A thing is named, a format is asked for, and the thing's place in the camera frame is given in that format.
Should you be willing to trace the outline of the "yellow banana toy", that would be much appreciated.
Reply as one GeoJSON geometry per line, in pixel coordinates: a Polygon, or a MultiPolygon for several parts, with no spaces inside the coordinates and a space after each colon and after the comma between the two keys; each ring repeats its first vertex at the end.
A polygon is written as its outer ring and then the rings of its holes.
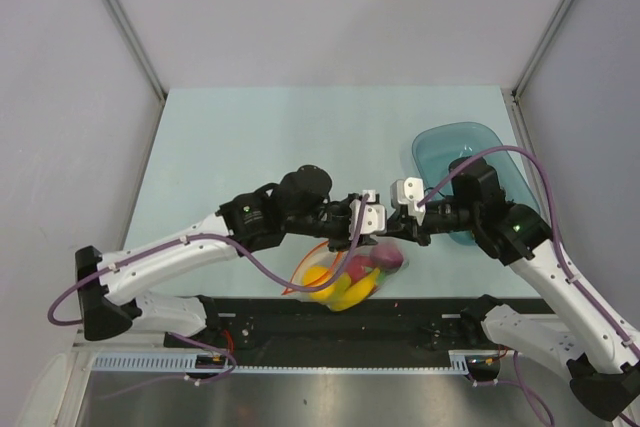
{"type": "Polygon", "coordinates": [[[333,312],[340,312],[366,300],[376,290],[380,274],[381,270],[379,268],[373,269],[361,280],[346,289],[336,301],[330,303],[329,309],[333,312]]]}

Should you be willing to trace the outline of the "clear zip bag orange zipper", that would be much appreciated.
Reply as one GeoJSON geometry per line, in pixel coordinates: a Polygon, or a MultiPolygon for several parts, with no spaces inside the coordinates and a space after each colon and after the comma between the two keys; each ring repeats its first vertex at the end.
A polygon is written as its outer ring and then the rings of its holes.
{"type": "MultiPolygon", "coordinates": [[[[330,252],[325,241],[300,261],[290,283],[315,287],[329,280],[346,259],[346,252],[330,252]]],[[[281,295],[301,302],[314,302],[332,312],[342,312],[367,300],[394,274],[404,270],[408,258],[391,240],[359,247],[346,263],[341,276],[330,286],[313,293],[285,288],[281,295]]]]}

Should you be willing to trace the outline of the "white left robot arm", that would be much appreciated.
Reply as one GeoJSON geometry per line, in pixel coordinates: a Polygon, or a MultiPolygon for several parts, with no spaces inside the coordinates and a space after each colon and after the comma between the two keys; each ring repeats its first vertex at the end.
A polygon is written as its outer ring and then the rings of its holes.
{"type": "Polygon", "coordinates": [[[236,196],[217,212],[165,239],[112,253],[85,247],[75,254],[84,336],[102,341],[131,329],[161,331],[210,346],[221,334],[212,300],[157,295],[151,288],[216,262],[245,258],[257,263],[256,252],[279,246],[288,235],[324,240],[333,260],[322,263],[313,254],[310,265],[298,267],[291,279],[277,276],[263,264],[258,264],[258,270],[286,294],[333,311],[351,308],[402,266],[376,260],[365,264],[362,273],[350,271],[362,254],[375,253],[378,238],[428,242],[422,231],[426,210],[418,204],[422,187],[419,179],[398,181],[392,188],[393,212],[388,214],[372,190],[331,200],[330,176],[305,165],[279,182],[236,196]]]}

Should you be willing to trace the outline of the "red dragon fruit toy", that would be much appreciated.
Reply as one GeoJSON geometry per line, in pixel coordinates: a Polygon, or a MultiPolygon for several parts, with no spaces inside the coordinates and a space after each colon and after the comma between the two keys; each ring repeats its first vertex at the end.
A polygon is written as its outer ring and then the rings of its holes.
{"type": "Polygon", "coordinates": [[[351,282],[356,283],[365,278],[374,268],[375,265],[369,256],[356,255],[350,260],[346,273],[350,276],[351,282]]]}

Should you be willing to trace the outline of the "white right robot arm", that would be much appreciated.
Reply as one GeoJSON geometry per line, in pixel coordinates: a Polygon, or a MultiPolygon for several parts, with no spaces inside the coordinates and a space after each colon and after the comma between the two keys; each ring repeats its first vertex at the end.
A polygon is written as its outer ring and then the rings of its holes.
{"type": "Polygon", "coordinates": [[[638,425],[639,330],[570,258],[557,221],[509,199],[484,154],[454,161],[441,183],[452,194],[436,202],[421,179],[399,182],[394,197],[409,216],[411,234],[471,232],[476,245],[529,284],[567,329],[530,321],[484,295],[465,313],[463,340],[473,348],[506,345],[566,381],[597,418],[638,425]]]}

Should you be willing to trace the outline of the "purple onion toy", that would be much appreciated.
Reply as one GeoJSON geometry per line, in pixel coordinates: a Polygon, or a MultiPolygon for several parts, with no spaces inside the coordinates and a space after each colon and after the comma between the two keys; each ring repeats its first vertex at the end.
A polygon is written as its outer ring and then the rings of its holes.
{"type": "Polygon", "coordinates": [[[404,256],[393,243],[379,243],[374,246],[369,254],[373,264],[385,272],[393,272],[404,264],[404,256]]]}

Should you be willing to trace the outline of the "yellow lemon toy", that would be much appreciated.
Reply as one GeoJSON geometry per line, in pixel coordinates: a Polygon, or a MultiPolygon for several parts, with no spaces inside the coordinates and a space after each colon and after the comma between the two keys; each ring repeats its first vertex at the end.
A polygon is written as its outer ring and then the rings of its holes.
{"type": "MultiPolygon", "coordinates": [[[[322,265],[314,265],[309,267],[302,277],[302,285],[304,287],[318,287],[320,285],[324,285],[327,283],[331,277],[333,272],[322,265]]],[[[328,300],[335,291],[335,287],[333,284],[330,284],[324,287],[321,290],[309,292],[308,295],[311,299],[323,302],[328,300]]]]}

